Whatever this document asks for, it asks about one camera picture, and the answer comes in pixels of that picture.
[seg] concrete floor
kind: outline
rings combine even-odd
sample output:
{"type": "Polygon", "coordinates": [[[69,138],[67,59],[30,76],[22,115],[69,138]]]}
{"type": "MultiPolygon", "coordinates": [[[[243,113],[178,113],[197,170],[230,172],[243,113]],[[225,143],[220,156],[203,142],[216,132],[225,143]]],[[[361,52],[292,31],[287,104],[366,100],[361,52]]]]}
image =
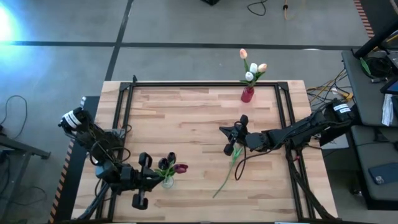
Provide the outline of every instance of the concrete floor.
{"type": "MultiPolygon", "coordinates": [[[[290,45],[364,44],[368,37],[352,0],[307,0],[289,3],[291,21],[283,20],[282,0],[269,0],[258,17],[246,6],[252,0],[221,0],[210,7],[199,0],[135,0],[123,42],[268,44],[281,49],[251,49],[249,60],[268,63],[268,80],[305,80],[321,85],[341,69],[339,50],[289,50],[290,45]]],[[[127,0],[0,1],[0,40],[113,42],[127,0]]],[[[239,49],[122,47],[112,80],[237,80],[244,76],[239,49]]],[[[0,117],[11,95],[28,101],[28,119],[19,141],[51,151],[47,161],[32,158],[22,185],[46,190],[48,199],[29,207],[13,205],[9,220],[47,221],[65,158],[68,138],[57,123],[79,105],[82,96],[99,95],[113,47],[0,46],[0,117]]],[[[349,85],[348,79],[340,85],[349,85]]],[[[17,99],[4,123],[12,136],[24,117],[17,99]]],[[[351,203],[347,189],[331,175],[339,216],[355,221],[390,223],[398,212],[369,212],[351,203]]]]}

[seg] glass vase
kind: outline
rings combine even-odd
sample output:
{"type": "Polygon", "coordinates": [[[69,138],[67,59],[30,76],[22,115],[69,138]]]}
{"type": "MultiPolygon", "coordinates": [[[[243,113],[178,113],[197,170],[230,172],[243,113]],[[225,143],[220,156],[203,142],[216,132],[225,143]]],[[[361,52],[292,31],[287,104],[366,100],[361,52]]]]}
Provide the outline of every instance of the glass vase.
{"type": "Polygon", "coordinates": [[[174,178],[173,177],[166,177],[162,182],[162,187],[164,189],[169,189],[174,185],[174,178]]]}

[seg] wooden tabletop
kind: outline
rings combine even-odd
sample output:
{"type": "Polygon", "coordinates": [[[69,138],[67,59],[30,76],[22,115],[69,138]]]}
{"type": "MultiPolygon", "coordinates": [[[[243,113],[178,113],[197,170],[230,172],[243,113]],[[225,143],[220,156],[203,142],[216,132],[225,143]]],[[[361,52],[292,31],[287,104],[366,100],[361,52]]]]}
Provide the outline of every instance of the wooden tabletop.
{"type": "MultiPolygon", "coordinates": [[[[288,83],[294,115],[300,120],[311,113],[305,85],[297,80],[288,83]]],[[[103,85],[95,119],[103,129],[112,126],[119,84],[105,82],[103,85]]],[[[231,173],[224,189],[212,198],[231,163],[231,157],[223,153],[227,138],[218,127],[232,126],[246,114],[250,132],[280,128],[273,87],[256,87],[250,103],[240,101],[241,92],[242,87],[134,88],[129,117],[132,131],[126,138],[126,147],[132,155],[127,162],[138,169],[138,155],[147,152],[155,168],[159,159],[173,151],[177,162],[188,164],[189,168],[187,173],[174,176],[171,189],[158,185],[146,193],[147,210],[131,207],[136,192],[123,192],[116,200],[115,222],[297,221],[284,148],[248,160],[241,180],[235,181],[231,173]]],[[[289,124],[283,94],[282,99],[289,124]]],[[[306,148],[303,156],[311,190],[329,213],[336,216],[321,151],[306,148]]],[[[94,167],[86,161],[73,217],[82,214],[94,199],[96,182],[94,167]]],[[[307,214],[302,192],[300,196],[307,214]]]]}

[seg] black box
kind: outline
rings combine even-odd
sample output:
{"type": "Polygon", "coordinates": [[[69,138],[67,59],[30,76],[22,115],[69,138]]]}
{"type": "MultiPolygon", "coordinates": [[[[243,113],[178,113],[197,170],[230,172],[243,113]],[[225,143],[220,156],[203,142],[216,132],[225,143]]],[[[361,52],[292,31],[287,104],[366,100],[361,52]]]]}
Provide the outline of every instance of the black box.
{"type": "Polygon", "coordinates": [[[218,3],[219,0],[202,0],[202,1],[204,1],[205,3],[207,3],[211,6],[214,6],[216,3],[218,3]]]}

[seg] white tulip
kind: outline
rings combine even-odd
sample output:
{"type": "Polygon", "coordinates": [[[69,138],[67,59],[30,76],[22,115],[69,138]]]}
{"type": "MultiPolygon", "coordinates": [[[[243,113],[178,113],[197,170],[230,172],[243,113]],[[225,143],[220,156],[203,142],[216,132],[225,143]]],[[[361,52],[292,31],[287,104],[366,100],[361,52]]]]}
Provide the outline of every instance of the white tulip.
{"type": "Polygon", "coordinates": [[[251,73],[256,74],[256,73],[257,73],[257,69],[258,69],[258,67],[257,67],[257,64],[256,64],[256,63],[252,63],[252,64],[250,65],[250,72],[251,72],[251,73]]]}
{"type": "Polygon", "coordinates": [[[249,82],[251,80],[253,80],[253,78],[254,78],[254,76],[253,76],[253,74],[251,72],[246,72],[245,77],[246,77],[246,80],[249,81],[249,82]]]}

